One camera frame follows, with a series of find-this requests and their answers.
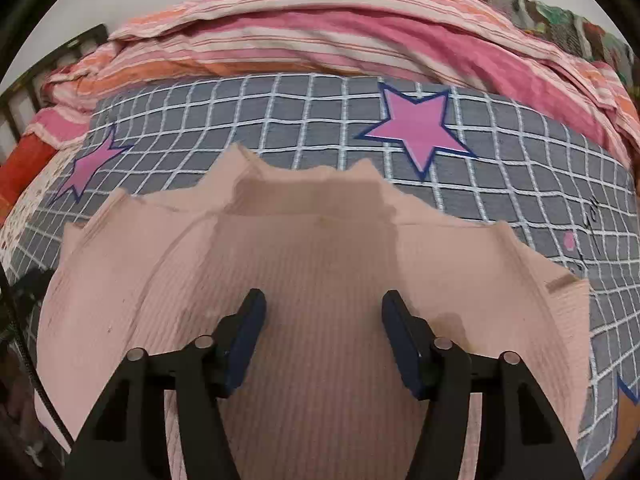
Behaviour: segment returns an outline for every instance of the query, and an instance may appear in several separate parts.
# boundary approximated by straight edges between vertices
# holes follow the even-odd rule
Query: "pink striped blanket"
[[[257,72],[390,75],[495,92],[558,120],[627,168],[640,123],[615,71],[517,29],[481,0],[187,0],[126,23],[44,85],[27,132],[79,142],[98,100],[162,78]]]

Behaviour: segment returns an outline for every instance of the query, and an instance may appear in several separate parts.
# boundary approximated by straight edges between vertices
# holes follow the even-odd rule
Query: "red pillow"
[[[0,226],[22,192],[58,152],[34,134],[24,136],[0,166]]]

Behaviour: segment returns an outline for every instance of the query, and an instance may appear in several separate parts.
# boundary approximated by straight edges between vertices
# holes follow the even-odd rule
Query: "metal bed railing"
[[[13,110],[11,106],[12,101],[26,91],[34,113],[46,107],[47,103],[40,99],[34,80],[43,73],[56,69],[58,67],[58,61],[65,57],[70,56],[73,60],[81,59],[81,47],[84,44],[95,43],[96,46],[102,45],[107,41],[107,36],[107,28],[104,25],[97,25],[96,27],[90,28],[47,54],[24,72],[7,90],[0,94],[0,123],[2,120],[7,122],[15,142],[20,141],[22,132],[18,126],[15,110]]]

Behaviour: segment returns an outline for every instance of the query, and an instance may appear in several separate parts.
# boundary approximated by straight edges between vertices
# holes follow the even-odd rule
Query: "black cable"
[[[56,424],[62,436],[65,437],[65,440],[69,444],[69,446],[73,447],[74,440],[71,437],[71,433],[66,428],[65,423],[62,422],[62,419],[58,415],[58,412],[53,407],[53,403],[47,392],[40,381],[40,377],[36,372],[36,367],[33,364],[33,360],[31,360],[31,355],[29,354],[29,349],[27,348],[27,342],[24,340],[24,335],[22,334],[22,330],[20,328],[20,322],[18,321],[18,311],[15,307],[14,297],[11,294],[11,286],[9,285],[9,280],[6,277],[6,273],[4,272],[4,267],[2,263],[0,263],[0,292],[2,293],[2,299],[4,300],[4,304],[6,306],[7,314],[9,315],[9,320],[11,322],[11,326],[15,332],[15,342],[18,346],[18,351],[20,352],[20,356],[22,357],[22,362],[24,362],[24,367],[27,369],[27,375],[31,380],[31,384],[37,391],[44,407],[51,415],[53,422]]]

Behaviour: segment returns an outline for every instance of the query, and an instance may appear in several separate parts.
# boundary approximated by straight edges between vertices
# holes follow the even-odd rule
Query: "metal bolt head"
[[[129,361],[140,361],[145,354],[143,348],[132,348],[127,352],[127,359]]]
[[[505,352],[504,360],[510,365],[516,365],[520,362],[520,356],[516,352]]]
[[[447,339],[446,337],[437,337],[433,344],[436,345],[436,348],[439,348],[440,350],[451,350],[451,348],[453,347],[451,339]]]
[[[193,342],[196,348],[209,348],[213,345],[213,338],[210,335],[201,335]]]

